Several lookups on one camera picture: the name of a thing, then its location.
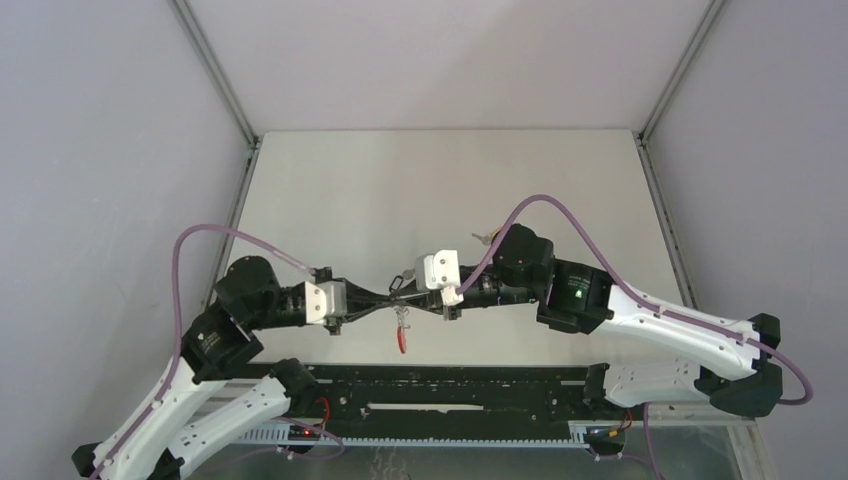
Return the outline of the red-handled metal key holder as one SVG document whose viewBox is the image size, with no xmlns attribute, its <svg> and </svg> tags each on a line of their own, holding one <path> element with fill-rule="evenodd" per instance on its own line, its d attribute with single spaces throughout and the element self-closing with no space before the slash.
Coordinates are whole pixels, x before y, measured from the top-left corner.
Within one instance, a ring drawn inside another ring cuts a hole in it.
<svg viewBox="0 0 848 480">
<path fill-rule="evenodd" d="M 393 307 L 393 311 L 397 321 L 396 341 L 398 350 L 401 355 L 405 355 L 407 353 L 406 332 L 409 329 L 406 318 L 409 313 L 409 308 L 406 304 L 398 304 Z"/>
</svg>

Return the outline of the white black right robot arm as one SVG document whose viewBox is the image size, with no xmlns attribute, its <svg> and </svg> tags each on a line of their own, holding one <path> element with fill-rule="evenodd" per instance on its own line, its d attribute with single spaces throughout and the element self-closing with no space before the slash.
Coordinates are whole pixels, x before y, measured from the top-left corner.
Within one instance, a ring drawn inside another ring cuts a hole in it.
<svg viewBox="0 0 848 480">
<path fill-rule="evenodd" d="M 462 302 L 446 306 L 442 291 L 470 278 L 474 269 L 443 269 L 457 258 L 446 251 L 420 257 L 415 269 L 395 277 L 391 299 L 450 318 L 465 309 L 534 304 L 537 322 L 552 330 L 628 335 L 674 353 L 659 363 L 589 366 L 581 402 L 596 418 L 650 402 L 707 402 L 726 413 L 761 418 L 781 399 L 783 372 L 770 360 L 781 339 L 776 317 L 732 321 L 683 308 L 604 270 L 557 259 L 553 242 L 523 225 L 511 226 L 504 237 Z"/>
</svg>

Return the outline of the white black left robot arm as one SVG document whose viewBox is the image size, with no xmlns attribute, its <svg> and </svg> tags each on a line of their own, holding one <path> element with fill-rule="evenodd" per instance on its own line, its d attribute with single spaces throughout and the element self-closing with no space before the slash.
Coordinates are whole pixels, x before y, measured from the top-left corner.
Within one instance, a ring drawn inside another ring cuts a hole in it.
<svg viewBox="0 0 848 480">
<path fill-rule="evenodd" d="M 235 261 L 213 288 L 216 299 L 181 335 L 158 383 L 107 439 L 72 454 L 85 479 L 183 479 L 238 436 L 275 417 L 304 416 L 319 398 L 295 358 L 273 364 L 259 383 L 199 420 L 199 408 L 263 349 L 256 331 L 303 326 L 338 329 L 393 304 L 333 278 L 330 270 L 294 287 L 279 284 L 268 260 Z"/>
</svg>

